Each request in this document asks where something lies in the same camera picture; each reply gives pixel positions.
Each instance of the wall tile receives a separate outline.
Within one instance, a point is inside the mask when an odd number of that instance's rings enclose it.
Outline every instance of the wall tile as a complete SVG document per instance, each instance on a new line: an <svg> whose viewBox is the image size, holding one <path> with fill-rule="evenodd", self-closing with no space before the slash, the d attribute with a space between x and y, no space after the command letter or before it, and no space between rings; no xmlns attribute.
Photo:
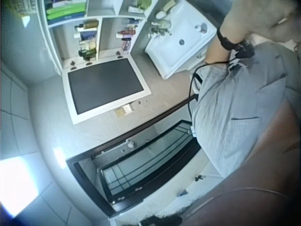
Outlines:
<svg viewBox="0 0 301 226"><path fill-rule="evenodd" d="M63 222L47 205L41 196L38 196L28 205L16 220L27 226L65 226Z"/></svg>
<svg viewBox="0 0 301 226"><path fill-rule="evenodd" d="M31 122L16 116L12 118L20 154L38 152L39 148Z"/></svg>
<svg viewBox="0 0 301 226"><path fill-rule="evenodd" d="M29 119L28 94L15 82L12 84L11 112L14 115Z"/></svg>
<svg viewBox="0 0 301 226"><path fill-rule="evenodd" d="M67 223L68 226L92 226L91 222L74 206L71 209L71 213Z"/></svg>
<svg viewBox="0 0 301 226"><path fill-rule="evenodd" d="M11 115L1 111L1 159L8 159L19 155L14 135Z"/></svg>
<svg viewBox="0 0 301 226"><path fill-rule="evenodd" d="M32 178L36 183L39 193L42 193L44 189L52 182L52 177L45 165L44 160L40 153L32 153L27 155L22 155L25 160L29 171L32 174Z"/></svg>
<svg viewBox="0 0 301 226"><path fill-rule="evenodd" d="M10 113L11 79L1 71L1 109Z"/></svg>
<svg viewBox="0 0 301 226"><path fill-rule="evenodd" d="M43 193L44 200L65 222L71 210L71 203L62 190L53 182Z"/></svg>

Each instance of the white sink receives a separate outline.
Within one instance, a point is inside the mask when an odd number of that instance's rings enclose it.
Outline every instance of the white sink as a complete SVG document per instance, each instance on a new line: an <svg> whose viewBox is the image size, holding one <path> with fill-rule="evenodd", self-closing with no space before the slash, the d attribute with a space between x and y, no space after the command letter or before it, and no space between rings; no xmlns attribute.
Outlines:
<svg viewBox="0 0 301 226"><path fill-rule="evenodd" d="M179 2L165 18L172 23L166 34L152 38L145 52L150 56L163 79L168 79L215 36L216 28L186 1ZM206 24L202 33L196 26Z"/></svg>

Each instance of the watch strap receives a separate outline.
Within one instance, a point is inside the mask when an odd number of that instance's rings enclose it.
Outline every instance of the watch strap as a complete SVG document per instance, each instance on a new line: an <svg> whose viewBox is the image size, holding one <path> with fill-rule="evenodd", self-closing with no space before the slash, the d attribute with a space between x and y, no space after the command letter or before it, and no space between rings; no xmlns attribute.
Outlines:
<svg viewBox="0 0 301 226"><path fill-rule="evenodd" d="M221 30L220 27L217 29L217 37L221 42L221 45L224 49L226 49L227 51L231 51L231 50L236 50L239 51L242 47L243 47L243 43L244 41L242 41L241 43L238 44L234 44L231 41L229 41L229 39L227 39L226 37L223 37L223 35L221 34Z"/></svg>

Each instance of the person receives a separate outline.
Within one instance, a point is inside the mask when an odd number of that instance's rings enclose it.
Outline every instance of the person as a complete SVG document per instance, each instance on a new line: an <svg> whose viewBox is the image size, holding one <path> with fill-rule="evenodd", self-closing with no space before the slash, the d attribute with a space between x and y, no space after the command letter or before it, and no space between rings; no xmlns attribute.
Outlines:
<svg viewBox="0 0 301 226"><path fill-rule="evenodd" d="M297 4L294 0L235 0L220 33L233 44L251 33L299 43L301 20ZM230 54L216 36L201 65L229 61ZM252 58L240 59L231 66L208 65L196 71L203 83L193 81L198 93L193 127L200 146L224 178L248 158L284 101L300 116L299 64L297 53L265 42L255 46Z"/></svg>
<svg viewBox="0 0 301 226"><path fill-rule="evenodd" d="M274 42L232 66L197 70L203 83L192 122L198 142L225 179L190 207L140 226L296 225L301 222L301 38L298 1L234 0L220 31L232 43L251 33ZM218 37L205 62L228 61Z"/></svg>

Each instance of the glass shower door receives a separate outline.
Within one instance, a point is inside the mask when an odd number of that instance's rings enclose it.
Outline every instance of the glass shower door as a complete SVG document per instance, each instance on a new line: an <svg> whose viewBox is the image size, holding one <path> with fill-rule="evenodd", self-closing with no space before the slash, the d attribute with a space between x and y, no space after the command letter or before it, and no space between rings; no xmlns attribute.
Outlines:
<svg viewBox="0 0 301 226"><path fill-rule="evenodd" d="M158 174L162 166L171 164L171 159L193 139L190 126L181 121L125 158L102 169L100 177L108 199L122 199L124 195L141 189L150 175Z"/></svg>

